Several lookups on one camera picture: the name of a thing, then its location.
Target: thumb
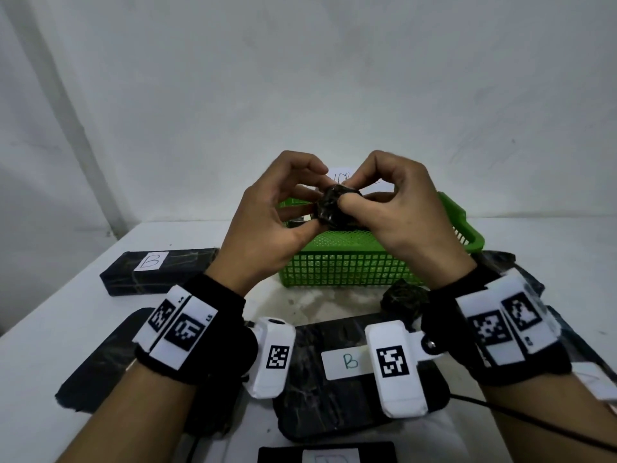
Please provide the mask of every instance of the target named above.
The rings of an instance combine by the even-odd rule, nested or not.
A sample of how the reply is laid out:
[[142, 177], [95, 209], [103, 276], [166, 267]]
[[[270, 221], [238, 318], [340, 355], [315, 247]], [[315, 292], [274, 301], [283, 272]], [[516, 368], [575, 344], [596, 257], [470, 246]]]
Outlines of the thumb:
[[327, 230], [328, 227], [321, 224], [317, 219], [311, 219], [300, 226], [289, 229], [294, 235], [294, 254], [305, 248], [310, 241]]
[[338, 205], [341, 211], [355, 218], [360, 224], [371, 228], [379, 219], [382, 203], [369, 201], [357, 193], [346, 193], [340, 196]]

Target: person's left hand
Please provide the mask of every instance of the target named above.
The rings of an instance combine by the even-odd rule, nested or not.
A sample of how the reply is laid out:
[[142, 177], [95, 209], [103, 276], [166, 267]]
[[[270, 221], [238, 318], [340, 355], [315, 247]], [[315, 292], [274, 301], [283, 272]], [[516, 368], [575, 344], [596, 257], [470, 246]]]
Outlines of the person's left hand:
[[246, 189], [225, 241], [206, 274], [245, 296], [259, 281], [281, 270], [313, 238], [327, 230], [317, 219], [290, 229], [282, 223], [310, 214], [312, 204], [279, 208], [289, 197], [315, 202], [336, 182], [317, 156], [283, 151], [266, 172]]

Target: hand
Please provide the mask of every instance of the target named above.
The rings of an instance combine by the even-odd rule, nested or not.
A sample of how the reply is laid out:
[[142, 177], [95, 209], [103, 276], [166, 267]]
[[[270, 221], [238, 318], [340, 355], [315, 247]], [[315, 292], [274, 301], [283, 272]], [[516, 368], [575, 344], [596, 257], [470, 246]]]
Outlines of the hand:
[[327, 230], [317, 219], [289, 229], [284, 221], [310, 214], [312, 204], [279, 208], [289, 197], [315, 202], [335, 182], [316, 156], [283, 151], [266, 172], [246, 189], [225, 241], [206, 274], [244, 296], [259, 281], [281, 270], [316, 235]]
[[339, 208], [368, 227], [390, 255], [407, 263], [431, 289], [474, 269], [476, 263], [454, 234], [426, 167], [373, 151], [343, 185], [360, 190], [379, 178], [394, 183], [395, 193], [364, 198], [347, 193], [339, 199]]

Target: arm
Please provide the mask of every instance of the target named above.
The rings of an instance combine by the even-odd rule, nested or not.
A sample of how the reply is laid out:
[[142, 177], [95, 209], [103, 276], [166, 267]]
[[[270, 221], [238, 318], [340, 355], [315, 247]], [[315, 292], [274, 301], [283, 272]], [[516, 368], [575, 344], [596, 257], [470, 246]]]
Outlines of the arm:
[[[205, 274], [243, 297], [271, 276], [324, 228], [318, 221], [287, 229], [282, 221], [312, 205], [278, 208], [288, 197], [316, 201], [328, 168], [305, 153], [285, 151], [243, 195], [219, 256]], [[139, 362], [74, 438], [58, 463], [168, 462], [182, 434], [196, 387], [163, 377]]]
[[[428, 287], [446, 286], [476, 263], [462, 248], [427, 170], [417, 162], [373, 152], [345, 183], [361, 189], [383, 178], [396, 194], [345, 194], [340, 208], [369, 227], [385, 249], [409, 265]], [[617, 444], [617, 418], [575, 375], [541, 375], [515, 385], [482, 386], [486, 400], [598, 440]], [[608, 462], [617, 455], [494, 413], [515, 462]]]

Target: forearm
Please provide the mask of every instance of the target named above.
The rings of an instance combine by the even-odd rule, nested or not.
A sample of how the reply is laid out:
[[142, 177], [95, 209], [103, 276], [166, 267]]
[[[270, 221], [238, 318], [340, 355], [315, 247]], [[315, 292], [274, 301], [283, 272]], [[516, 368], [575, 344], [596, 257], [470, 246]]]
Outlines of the forearm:
[[[514, 385], [481, 386], [498, 404], [597, 440], [617, 444], [617, 417], [574, 375], [541, 375]], [[518, 462], [615, 462], [617, 455], [494, 412], [510, 455]]]
[[169, 461], [195, 390], [135, 362], [58, 463]]

